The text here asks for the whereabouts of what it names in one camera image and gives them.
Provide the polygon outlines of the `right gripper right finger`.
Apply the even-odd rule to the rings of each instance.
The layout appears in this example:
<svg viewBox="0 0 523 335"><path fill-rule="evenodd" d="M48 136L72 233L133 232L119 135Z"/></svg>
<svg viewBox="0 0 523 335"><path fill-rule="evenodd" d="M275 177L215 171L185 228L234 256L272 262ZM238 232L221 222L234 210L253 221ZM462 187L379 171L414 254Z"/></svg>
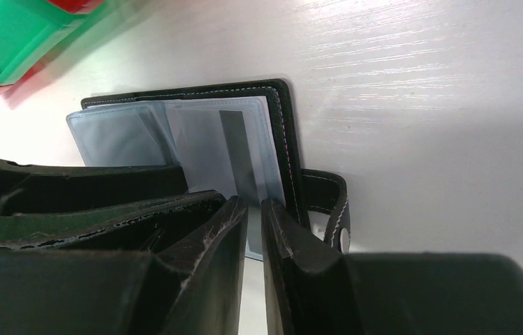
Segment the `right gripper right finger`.
<svg viewBox="0 0 523 335"><path fill-rule="evenodd" d="M523 269L486 253L348 253L261 207L270 334L523 334Z"/></svg>

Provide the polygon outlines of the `green bin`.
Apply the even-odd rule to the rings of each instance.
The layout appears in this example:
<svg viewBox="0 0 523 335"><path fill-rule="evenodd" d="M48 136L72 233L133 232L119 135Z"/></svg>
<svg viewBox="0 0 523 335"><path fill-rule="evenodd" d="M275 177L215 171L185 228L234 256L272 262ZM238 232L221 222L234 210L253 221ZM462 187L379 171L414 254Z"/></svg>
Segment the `green bin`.
<svg viewBox="0 0 523 335"><path fill-rule="evenodd" d="M76 15L47 1L0 1L0 86L18 81L102 5Z"/></svg>

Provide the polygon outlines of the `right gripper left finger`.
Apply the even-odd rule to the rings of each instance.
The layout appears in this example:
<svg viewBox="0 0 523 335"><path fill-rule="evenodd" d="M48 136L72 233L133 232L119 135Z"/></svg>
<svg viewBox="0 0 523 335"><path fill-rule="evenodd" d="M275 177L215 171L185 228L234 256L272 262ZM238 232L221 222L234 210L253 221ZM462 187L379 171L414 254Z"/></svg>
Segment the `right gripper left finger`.
<svg viewBox="0 0 523 335"><path fill-rule="evenodd" d="M49 218L0 241L0 334L236 334L247 219L222 195Z"/></svg>

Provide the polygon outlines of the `black leather card holder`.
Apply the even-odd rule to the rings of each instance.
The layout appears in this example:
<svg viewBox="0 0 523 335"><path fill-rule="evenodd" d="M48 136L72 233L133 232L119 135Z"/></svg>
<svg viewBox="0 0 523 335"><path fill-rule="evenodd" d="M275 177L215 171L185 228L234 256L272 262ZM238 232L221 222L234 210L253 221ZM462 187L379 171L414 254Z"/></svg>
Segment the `black leather card holder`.
<svg viewBox="0 0 523 335"><path fill-rule="evenodd" d="M89 167L178 165L183 169L166 114L176 104L255 113L259 126L268 131L283 189L281 199L271 199L280 201L306 228L312 226L310 212L327 215L321 240L348 252L351 226L346 182L337 174L301 167L290 89L284 80L84 98L81 110L69 114L66 121Z"/></svg>

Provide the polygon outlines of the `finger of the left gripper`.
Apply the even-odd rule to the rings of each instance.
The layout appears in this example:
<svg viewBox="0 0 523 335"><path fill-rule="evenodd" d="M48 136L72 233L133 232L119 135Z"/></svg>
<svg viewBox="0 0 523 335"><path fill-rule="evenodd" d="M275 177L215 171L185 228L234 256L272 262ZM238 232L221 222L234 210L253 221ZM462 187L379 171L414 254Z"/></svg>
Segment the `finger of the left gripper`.
<svg viewBox="0 0 523 335"><path fill-rule="evenodd" d="M0 197L19 190L2 213L69 213L181 195L188 189L177 165L55 167L0 159Z"/></svg>

